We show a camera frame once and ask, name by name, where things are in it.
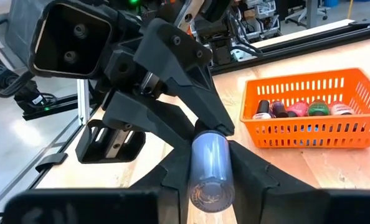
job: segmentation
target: workbench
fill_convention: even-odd
[[[349,22],[339,21],[259,42],[255,46],[261,47],[334,29]],[[370,189],[370,148],[258,149],[239,119],[246,80],[350,67],[361,68],[370,77],[370,39],[215,76],[217,91],[236,126],[235,135],[229,139],[236,140],[258,156],[314,187]],[[179,105],[192,122],[196,121],[195,115],[178,98],[162,96],[159,100]],[[103,111],[99,109],[92,119],[100,119],[102,116]],[[147,133],[146,144],[135,161],[124,164],[85,165],[79,163],[75,155],[81,134],[82,132],[79,132],[66,148],[66,160],[45,172],[42,179],[35,184],[36,188],[128,187],[148,173],[172,150],[172,147],[160,138]],[[207,214],[189,203],[188,223],[236,223],[236,220],[232,207],[221,213]]]

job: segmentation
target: white floor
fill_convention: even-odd
[[[332,8],[328,13],[328,20],[323,21],[318,17],[318,25],[346,19],[348,2],[341,1],[340,5]],[[370,17],[370,2],[354,2],[351,19],[361,20]],[[282,23],[282,33],[289,34],[304,27],[296,24]],[[36,78],[39,90],[53,93],[56,96],[74,94],[77,91],[76,81],[63,78]],[[35,159],[57,151],[51,148],[51,143],[62,130],[64,130],[77,115],[77,111],[69,111],[46,118],[24,121],[22,111],[13,99],[0,99],[0,211],[4,202],[16,192],[25,189],[37,175],[33,168],[25,168],[34,163]],[[57,140],[64,141],[77,127],[74,122],[64,136]]]

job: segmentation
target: orange basket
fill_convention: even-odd
[[[286,107],[304,100],[342,101],[354,115],[252,119],[260,100]],[[240,120],[261,148],[370,146],[370,79],[357,68],[250,80],[243,95]]]

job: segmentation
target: green light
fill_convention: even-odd
[[[140,0],[130,0],[130,4],[137,4]]]

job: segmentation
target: wooden table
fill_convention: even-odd
[[[317,27],[289,36],[268,40],[277,41],[299,37],[343,26],[349,21]],[[227,73],[214,77],[217,91],[233,122],[235,135],[231,137],[249,148],[252,152],[268,160],[275,166],[315,187],[370,189],[370,148],[350,149],[257,149],[250,139],[245,126],[239,121],[240,104],[246,80],[274,77],[277,75],[315,72],[340,68],[359,67],[370,76],[370,40],[344,45],[334,49],[293,57],[254,68]],[[195,122],[195,115],[177,98],[162,97],[164,101],[175,103],[183,108]],[[101,118],[98,110],[94,118]],[[66,161],[53,167],[42,179],[38,188],[90,188],[127,187],[149,172],[171,147],[153,134],[147,135],[147,142],[137,160],[127,164],[80,164],[74,149],[79,136],[67,148]],[[217,214],[200,212],[189,204],[188,223],[236,223],[233,209]]]

